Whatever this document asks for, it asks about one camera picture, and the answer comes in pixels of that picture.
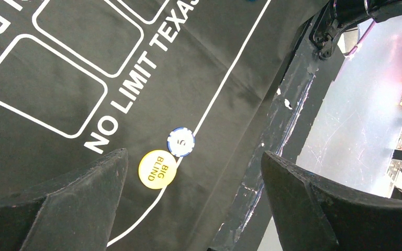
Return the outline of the white blue poker chip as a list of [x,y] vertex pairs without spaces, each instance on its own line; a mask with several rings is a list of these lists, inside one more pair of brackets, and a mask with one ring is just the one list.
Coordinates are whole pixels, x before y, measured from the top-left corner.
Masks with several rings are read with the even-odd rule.
[[167,146],[169,152],[175,157],[185,157],[192,152],[195,137],[190,129],[179,127],[169,133]]

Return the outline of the yellow big blind button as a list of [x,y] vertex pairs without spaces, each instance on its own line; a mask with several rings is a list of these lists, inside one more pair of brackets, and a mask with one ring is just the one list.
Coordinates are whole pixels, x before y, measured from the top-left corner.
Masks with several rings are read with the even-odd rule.
[[168,186],[175,178],[177,161],[165,150],[153,150],[140,161],[138,176],[149,189],[158,190]]

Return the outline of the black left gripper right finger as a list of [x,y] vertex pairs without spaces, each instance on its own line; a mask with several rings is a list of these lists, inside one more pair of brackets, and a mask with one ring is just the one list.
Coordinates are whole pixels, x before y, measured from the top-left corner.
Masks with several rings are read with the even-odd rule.
[[402,200],[347,187],[269,151],[261,173],[283,250],[402,250]]

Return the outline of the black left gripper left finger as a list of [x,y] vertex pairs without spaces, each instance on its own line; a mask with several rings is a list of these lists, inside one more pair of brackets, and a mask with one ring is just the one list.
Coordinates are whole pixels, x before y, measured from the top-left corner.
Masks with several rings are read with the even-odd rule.
[[117,149],[0,198],[0,250],[105,250],[127,170]]

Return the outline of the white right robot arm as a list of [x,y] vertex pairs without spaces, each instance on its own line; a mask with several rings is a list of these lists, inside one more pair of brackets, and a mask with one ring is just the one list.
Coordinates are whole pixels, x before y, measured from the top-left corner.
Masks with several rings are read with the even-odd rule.
[[402,0],[333,0],[323,8],[309,39],[321,60],[334,53],[341,35],[358,24],[373,19],[375,23],[402,15]]

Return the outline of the black poker felt mat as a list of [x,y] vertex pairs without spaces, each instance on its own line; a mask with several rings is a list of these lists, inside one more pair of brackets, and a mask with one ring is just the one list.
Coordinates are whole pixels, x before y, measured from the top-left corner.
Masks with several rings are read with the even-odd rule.
[[[239,190],[263,100],[326,1],[0,1],[0,198],[128,152],[105,250],[207,250]],[[158,190],[142,158],[195,146]]]

